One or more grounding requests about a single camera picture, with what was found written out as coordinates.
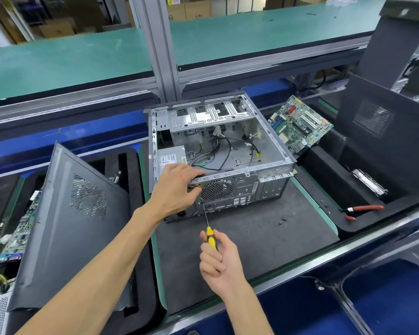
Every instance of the hand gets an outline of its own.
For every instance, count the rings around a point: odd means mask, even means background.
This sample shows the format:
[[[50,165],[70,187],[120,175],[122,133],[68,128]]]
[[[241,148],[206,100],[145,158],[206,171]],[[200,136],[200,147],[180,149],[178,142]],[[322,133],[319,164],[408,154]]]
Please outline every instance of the hand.
[[[204,170],[194,169],[184,163],[170,163],[163,169],[157,185],[147,204],[157,212],[159,220],[189,208],[199,196],[202,188],[188,192],[188,182]]]
[[[226,303],[239,288],[248,285],[242,270],[236,245],[224,233],[214,231],[214,236],[222,242],[216,251],[207,243],[206,233],[200,232],[203,241],[200,254],[200,272],[213,292]]]

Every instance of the person's arm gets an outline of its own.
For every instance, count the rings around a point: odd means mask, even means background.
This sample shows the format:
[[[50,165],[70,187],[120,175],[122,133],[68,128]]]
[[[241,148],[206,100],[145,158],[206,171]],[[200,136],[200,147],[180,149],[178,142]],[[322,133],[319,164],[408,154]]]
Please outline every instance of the person's arm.
[[[201,188],[188,193],[188,182],[204,173],[185,164],[167,165],[151,199],[16,335],[98,335],[159,221],[194,203]]]
[[[259,300],[245,279],[236,245],[217,230],[214,236],[222,243],[218,246],[219,252],[206,242],[205,232],[200,233],[203,241],[200,271],[212,291],[225,303],[235,334],[273,335]]]

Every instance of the green table surface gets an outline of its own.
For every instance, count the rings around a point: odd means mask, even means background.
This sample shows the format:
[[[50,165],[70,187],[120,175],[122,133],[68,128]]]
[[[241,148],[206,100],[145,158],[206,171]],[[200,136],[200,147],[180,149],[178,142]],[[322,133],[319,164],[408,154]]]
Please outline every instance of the green table surface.
[[[385,0],[357,0],[172,22],[178,66],[374,31]]]
[[[136,28],[0,48],[0,99],[151,71]]]

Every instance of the screwdriver handle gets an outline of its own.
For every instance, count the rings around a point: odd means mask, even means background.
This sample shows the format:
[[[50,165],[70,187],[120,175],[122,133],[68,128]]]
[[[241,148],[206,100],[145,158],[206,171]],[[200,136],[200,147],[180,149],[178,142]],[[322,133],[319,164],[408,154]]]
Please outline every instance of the screwdriver handle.
[[[216,239],[214,237],[214,232],[211,227],[207,227],[206,229],[206,239],[210,246],[212,246],[215,250],[217,250]]]

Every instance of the person's left hand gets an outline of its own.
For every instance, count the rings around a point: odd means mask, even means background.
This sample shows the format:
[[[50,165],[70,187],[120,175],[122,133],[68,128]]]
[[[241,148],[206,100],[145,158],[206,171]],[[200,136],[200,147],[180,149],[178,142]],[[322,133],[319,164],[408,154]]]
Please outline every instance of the person's left hand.
[[[188,192],[188,182],[203,174],[204,170],[194,169],[184,163],[166,165],[147,204],[158,213],[160,220],[185,210],[202,191],[202,188],[195,187]]]

